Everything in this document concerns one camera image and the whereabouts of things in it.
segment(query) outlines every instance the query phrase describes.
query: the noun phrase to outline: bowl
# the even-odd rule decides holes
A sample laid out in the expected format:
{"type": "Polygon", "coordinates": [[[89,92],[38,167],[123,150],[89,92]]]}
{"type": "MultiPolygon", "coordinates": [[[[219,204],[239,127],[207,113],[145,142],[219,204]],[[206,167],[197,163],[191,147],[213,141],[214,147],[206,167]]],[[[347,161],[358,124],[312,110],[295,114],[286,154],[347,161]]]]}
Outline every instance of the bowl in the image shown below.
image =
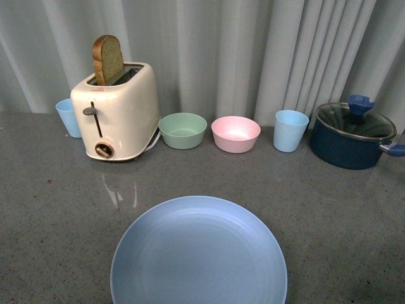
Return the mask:
{"type": "Polygon", "coordinates": [[[244,153],[253,148],[260,134],[260,126],[241,116],[218,118],[211,125],[218,148],[229,153],[244,153]]]}
{"type": "Polygon", "coordinates": [[[193,113],[174,113],[160,120],[159,129],[169,147],[192,149],[203,141],[207,121],[193,113]]]}

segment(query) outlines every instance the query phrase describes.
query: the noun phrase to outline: green bowl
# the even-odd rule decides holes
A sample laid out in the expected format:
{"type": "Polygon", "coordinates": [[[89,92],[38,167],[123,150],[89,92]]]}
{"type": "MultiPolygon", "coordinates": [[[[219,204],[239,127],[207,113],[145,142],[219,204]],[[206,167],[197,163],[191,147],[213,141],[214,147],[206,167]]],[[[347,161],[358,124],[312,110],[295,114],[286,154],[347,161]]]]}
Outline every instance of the green bowl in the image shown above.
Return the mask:
{"type": "Polygon", "coordinates": [[[174,113],[159,123],[163,140],[174,149],[191,149],[203,141],[207,121],[193,113],[174,113]]]}

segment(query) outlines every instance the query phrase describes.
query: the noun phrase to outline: light blue cup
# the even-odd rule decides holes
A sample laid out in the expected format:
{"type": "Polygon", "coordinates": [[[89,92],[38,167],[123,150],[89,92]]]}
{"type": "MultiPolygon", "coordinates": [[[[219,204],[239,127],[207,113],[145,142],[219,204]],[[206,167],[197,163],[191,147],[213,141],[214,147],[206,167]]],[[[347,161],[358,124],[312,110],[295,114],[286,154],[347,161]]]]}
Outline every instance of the light blue cup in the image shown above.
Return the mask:
{"type": "Polygon", "coordinates": [[[58,111],[69,135],[74,138],[82,138],[71,99],[64,99],[57,103],[56,110],[58,111]]]}
{"type": "Polygon", "coordinates": [[[281,152],[294,152],[304,135],[309,118],[298,111],[281,110],[276,113],[273,144],[281,152]]]}

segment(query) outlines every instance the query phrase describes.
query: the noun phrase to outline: toaster lever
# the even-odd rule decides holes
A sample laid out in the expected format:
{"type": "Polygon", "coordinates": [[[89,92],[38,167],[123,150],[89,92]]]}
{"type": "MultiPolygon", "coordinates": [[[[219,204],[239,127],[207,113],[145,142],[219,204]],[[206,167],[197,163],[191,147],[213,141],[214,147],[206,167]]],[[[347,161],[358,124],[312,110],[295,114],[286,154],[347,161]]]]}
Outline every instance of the toaster lever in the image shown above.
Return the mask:
{"type": "Polygon", "coordinates": [[[87,116],[95,115],[96,113],[97,113],[96,108],[93,106],[83,109],[83,114],[87,116]]]}

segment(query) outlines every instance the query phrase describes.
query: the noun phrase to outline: bread slice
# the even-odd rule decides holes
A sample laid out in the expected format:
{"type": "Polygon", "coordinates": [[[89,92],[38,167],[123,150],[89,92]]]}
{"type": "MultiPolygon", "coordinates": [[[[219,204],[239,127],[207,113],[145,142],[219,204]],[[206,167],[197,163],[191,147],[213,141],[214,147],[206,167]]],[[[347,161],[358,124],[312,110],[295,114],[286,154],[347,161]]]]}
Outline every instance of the bread slice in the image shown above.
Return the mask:
{"type": "Polygon", "coordinates": [[[93,67],[98,86],[104,86],[114,75],[122,72],[121,45],[115,36],[103,35],[94,42],[93,67]]]}

